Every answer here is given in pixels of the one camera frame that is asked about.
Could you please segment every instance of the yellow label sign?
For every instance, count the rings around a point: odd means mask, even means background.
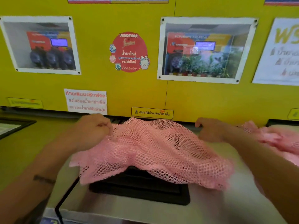
[[[132,116],[154,119],[173,119],[173,110],[132,107]]]
[[[40,100],[31,100],[23,98],[8,97],[8,102],[13,107],[27,107],[27,108],[39,108],[43,109],[43,103]]]
[[[288,119],[299,120],[299,109],[292,108],[288,115]]]

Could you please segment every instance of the white paper sign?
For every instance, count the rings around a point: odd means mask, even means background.
[[[69,112],[107,115],[106,91],[64,89]]]
[[[299,18],[276,18],[253,83],[299,85]]]

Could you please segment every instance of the hand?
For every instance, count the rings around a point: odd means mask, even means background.
[[[58,136],[53,142],[56,147],[63,147],[71,154],[88,150],[111,135],[113,126],[110,119],[101,114],[91,114],[81,117],[70,129]]]
[[[225,134],[234,126],[218,119],[198,118],[195,127],[202,126],[198,138],[207,142],[223,142]]]

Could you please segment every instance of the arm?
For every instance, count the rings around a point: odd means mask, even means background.
[[[199,138],[209,142],[227,142],[243,161],[289,224],[299,223],[299,168],[257,142],[242,129],[217,119],[199,118],[203,126]]]
[[[38,224],[58,172],[68,157],[97,145],[113,131],[101,114],[82,117],[72,128],[46,145],[25,171],[0,192],[0,217],[5,224]]]

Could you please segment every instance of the screen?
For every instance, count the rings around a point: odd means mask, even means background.
[[[68,41],[65,38],[51,38],[52,46],[68,47]]]
[[[195,42],[195,47],[197,47],[198,50],[214,51],[215,45],[216,45],[215,41],[196,41]]]

